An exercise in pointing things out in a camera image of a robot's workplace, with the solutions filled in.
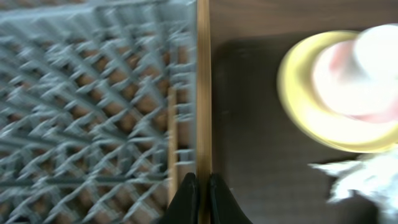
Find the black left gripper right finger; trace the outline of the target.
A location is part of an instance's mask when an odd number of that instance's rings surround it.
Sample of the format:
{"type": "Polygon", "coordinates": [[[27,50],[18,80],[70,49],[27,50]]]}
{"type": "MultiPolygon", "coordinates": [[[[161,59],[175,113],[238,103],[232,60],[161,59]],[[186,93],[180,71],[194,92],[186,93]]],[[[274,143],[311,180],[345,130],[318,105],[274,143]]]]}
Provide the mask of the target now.
{"type": "Polygon", "coordinates": [[[211,224],[252,224],[219,174],[209,179],[211,224]]]}

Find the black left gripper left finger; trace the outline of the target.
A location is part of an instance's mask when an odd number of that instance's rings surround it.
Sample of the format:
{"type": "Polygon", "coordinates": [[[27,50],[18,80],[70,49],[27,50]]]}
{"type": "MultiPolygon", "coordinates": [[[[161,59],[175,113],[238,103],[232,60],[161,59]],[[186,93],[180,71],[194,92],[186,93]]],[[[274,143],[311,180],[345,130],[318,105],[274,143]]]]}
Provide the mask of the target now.
{"type": "Polygon", "coordinates": [[[197,224],[200,205],[198,179],[187,173],[158,224],[197,224]]]}

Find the wooden chopstick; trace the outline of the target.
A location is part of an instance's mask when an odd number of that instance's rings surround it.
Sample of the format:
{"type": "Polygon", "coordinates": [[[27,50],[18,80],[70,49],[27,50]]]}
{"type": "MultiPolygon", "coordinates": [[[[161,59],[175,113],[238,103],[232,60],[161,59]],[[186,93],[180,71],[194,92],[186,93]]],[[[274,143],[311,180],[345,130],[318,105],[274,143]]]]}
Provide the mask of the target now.
{"type": "Polygon", "coordinates": [[[168,131],[169,131],[169,148],[167,151],[168,155],[168,170],[169,170],[169,189],[168,198],[169,205],[171,204],[177,190],[178,190],[178,170],[175,165],[178,161],[176,153],[178,146],[178,131],[177,124],[175,121],[176,115],[176,90],[173,87],[169,88],[169,100],[168,100],[168,131]]]}
{"type": "Polygon", "coordinates": [[[210,223],[208,181],[212,172],[210,2],[197,1],[197,177],[200,184],[198,222],[210,223]]]}

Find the pink bowl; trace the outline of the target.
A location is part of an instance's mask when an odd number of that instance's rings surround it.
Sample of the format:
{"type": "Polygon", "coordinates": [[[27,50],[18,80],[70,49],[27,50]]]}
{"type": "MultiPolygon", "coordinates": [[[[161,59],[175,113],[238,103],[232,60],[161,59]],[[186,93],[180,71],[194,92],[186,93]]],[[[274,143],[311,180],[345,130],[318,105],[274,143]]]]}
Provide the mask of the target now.
{"type": "Polygon", "coordinates": [[[370,77],[354,56],[355,40],[333,44],[318,54],[312,85],[332,112],[367,123],[397,121],[397,82],[370,77]]]}

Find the white cup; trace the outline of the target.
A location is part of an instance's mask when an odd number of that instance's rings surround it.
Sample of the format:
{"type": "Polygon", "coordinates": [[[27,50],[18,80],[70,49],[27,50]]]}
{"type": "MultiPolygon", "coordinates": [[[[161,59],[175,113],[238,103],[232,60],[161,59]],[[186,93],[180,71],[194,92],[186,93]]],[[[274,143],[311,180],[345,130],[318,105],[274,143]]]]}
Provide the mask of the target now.
{"type": "Polygon", "coordinates": [[[353,55],[361,69],[376,80],[397,80],[397,24],[385,24],[361,32],[353,55]]]}

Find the grey plastic dishwasher rack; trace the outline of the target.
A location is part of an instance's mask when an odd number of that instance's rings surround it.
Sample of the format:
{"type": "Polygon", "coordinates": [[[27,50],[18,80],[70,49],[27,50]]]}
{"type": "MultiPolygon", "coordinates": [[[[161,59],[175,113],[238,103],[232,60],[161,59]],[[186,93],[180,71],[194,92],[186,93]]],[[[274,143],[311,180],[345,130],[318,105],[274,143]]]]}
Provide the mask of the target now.
{"type": "Polygon", "coordinates": [[[195,1],[1,2],[1,222],[157,223],[195,170],[195,1]]]}

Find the dark brown serving tray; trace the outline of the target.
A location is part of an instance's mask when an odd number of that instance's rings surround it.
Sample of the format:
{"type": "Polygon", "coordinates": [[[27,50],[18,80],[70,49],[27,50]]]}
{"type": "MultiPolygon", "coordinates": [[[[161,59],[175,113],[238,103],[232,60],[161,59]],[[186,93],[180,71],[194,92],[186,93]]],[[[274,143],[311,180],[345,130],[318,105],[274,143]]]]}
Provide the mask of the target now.
{"type": "Polygon", "coordinates": [[[355,158],[316,142],[290,120],[277,94],[288,50],[308,32],[236,39],[213,67],[213,169],[253,223],[377,223],[379,212],[354,195],[328,203],[333,178],[313,163],[355,158]]]}

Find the yellow plate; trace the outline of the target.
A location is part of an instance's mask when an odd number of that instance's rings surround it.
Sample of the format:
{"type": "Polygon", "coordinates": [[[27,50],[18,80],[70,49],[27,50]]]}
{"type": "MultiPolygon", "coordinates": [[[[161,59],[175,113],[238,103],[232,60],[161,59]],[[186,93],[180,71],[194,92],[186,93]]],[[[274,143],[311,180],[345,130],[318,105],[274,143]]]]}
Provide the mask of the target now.
{"type": "Polygon", "coordinates": [[[278,70],[279,100],[292,122],[321,144],[347,152],[384,152],[397,144],[396,122],[372,124],[336,114],[326,108],[312,86],[312,67],[318,54],[357,35],[353,30],[333,30],[307,37],[291,47],[278,70]]]}

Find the crumpled white tissue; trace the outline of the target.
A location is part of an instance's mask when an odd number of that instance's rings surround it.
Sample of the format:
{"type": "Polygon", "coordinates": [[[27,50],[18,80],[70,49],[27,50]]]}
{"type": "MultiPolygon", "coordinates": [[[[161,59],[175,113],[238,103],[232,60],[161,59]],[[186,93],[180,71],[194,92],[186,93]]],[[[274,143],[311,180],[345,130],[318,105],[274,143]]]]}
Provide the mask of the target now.
{"type": "Polygon", "coordinates": [[[337,203],[357,193],[379,210],[380,223],[397,223],[397,149],[362,154],[355,160],[310,164],[336,180],[329,203],[337,203]]]}

